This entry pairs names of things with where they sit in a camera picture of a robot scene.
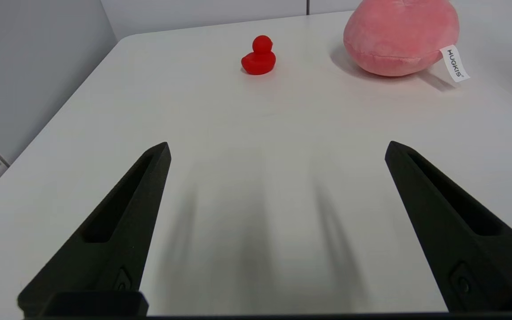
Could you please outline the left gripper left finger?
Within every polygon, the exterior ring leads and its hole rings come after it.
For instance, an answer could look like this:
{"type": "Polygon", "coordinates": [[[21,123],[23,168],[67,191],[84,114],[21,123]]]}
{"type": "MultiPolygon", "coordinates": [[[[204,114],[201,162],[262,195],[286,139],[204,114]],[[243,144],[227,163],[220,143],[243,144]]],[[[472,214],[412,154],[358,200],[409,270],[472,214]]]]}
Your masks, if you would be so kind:
{"type": "Polygon", "coordinates": [[[171,163],[149,148],[20,292],[24,312],[146,312],[140,283],[171,163]]]}

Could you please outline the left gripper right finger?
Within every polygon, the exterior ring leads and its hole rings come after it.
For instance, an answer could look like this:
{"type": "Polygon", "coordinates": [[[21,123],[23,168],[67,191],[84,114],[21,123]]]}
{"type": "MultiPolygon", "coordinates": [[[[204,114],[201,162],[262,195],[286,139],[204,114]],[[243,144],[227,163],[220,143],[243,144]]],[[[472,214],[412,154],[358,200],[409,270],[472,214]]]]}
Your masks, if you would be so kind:
{"type": "Polygon", "coordinates": [[[413,148],[385,162],[448,310],[512,312],[512,228],[413,148]]]}

